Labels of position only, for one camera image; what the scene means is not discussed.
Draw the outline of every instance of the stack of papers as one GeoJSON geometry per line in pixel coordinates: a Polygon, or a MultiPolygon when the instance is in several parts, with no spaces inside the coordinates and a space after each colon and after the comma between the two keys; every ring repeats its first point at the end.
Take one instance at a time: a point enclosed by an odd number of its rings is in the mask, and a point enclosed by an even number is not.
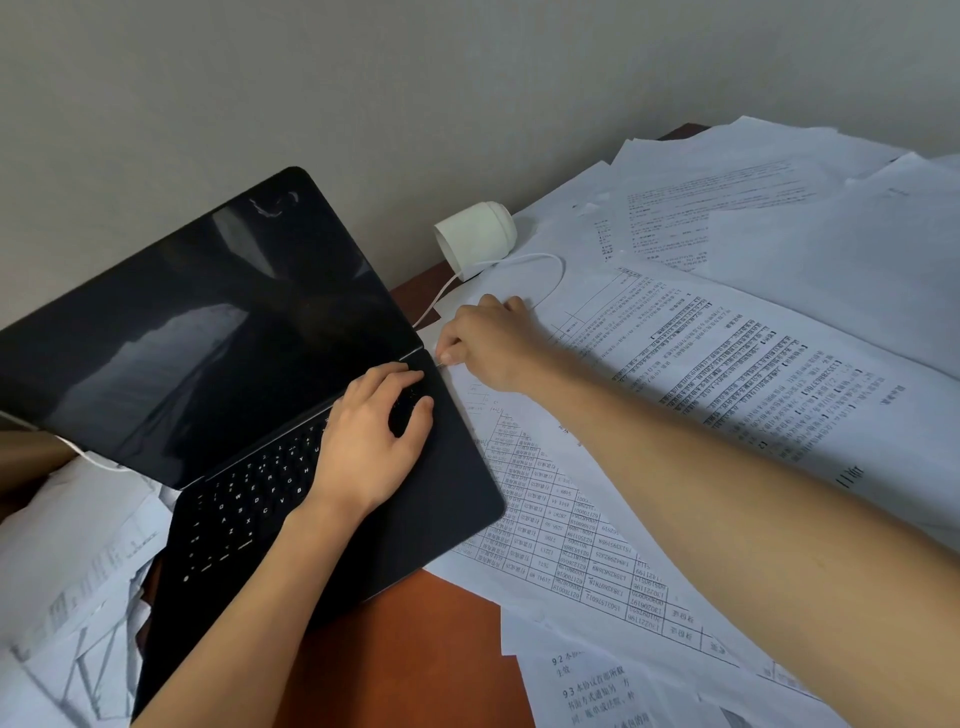
{"type": "Polygon", "coordinates": [[[175,499],[78,457],[0,524],[0,583],[16,585],[0,598],[0,725],[130,725],[142,585],[175,499]]]}
{"type": "MultiPolygon", "coordinates": [[[[628,141],[518,213],[512,255],[564,259],[534,312],[559,345],[960,550],[958,169],[743,118],[628,141]]],[[[553,275],[491,268],[421,336],[553,275]]],[[[692,587],[549,413],[444,376],[508,508],[427,568],[501,605],[538,726],[846,725],[692,587]]]]}

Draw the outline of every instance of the table grid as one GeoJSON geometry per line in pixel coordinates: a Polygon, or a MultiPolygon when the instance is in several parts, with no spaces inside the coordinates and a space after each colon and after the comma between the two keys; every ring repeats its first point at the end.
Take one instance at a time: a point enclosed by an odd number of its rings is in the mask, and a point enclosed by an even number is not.
{"type": "MultiPolygon", "coordinates": [[[[486,408],[467,408],[477,405],[486,408]]],[[[509,415],[498,414],[481,445],[507,512],[457,553],[736,664],[509,415]]]]}

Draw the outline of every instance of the gray wall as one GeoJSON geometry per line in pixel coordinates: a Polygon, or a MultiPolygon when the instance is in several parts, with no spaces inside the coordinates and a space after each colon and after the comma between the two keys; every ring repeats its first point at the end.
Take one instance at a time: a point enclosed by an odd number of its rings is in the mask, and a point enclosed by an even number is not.
{"type": "Polygon", "coordinates": [[[0,6],[0,325],[291,163],[392,285],[437,220],[687,120],[960,151],[946,1],[0,6]]]}

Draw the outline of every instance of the hand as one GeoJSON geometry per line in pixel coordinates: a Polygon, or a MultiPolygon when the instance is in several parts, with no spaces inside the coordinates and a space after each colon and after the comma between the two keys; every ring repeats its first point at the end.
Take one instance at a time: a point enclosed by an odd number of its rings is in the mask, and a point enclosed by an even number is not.
{"type": "Polygon", "coordinates": [[[433,399],[420,398],[402,437],[394,437],[387,418],[403,388],[421,379],[423,372],[393,362],[350,383],[330,411],[313,487],[301,508],[333,504],[363,520],[394,494],[430,434],[433,399]]]}
{"type": "Polygon", "coordinates": [[[462,305],[440,333],[437,357],[443,364],[466,363],[480,381],[500,392],[526,392],[554,366],[571,365],[568,354],[551,347],[534,326],[523,300],[501,303],[489,293],[479,305],[462,305]]]}

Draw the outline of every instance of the laptop keyboard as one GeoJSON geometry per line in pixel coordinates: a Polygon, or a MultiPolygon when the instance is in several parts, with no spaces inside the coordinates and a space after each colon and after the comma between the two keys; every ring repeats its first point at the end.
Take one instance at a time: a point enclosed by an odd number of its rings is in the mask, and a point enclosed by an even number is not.
{"type": "MultiPolygon", "coordinates": [[[[397,399],[389,421],[394,435],[403,432],[421,394],[414,385],[397,399]]],[[[183,581],[202,578],[280,530],[313,484],[328,417],[329,410],[197,484],[183,581]]]]}

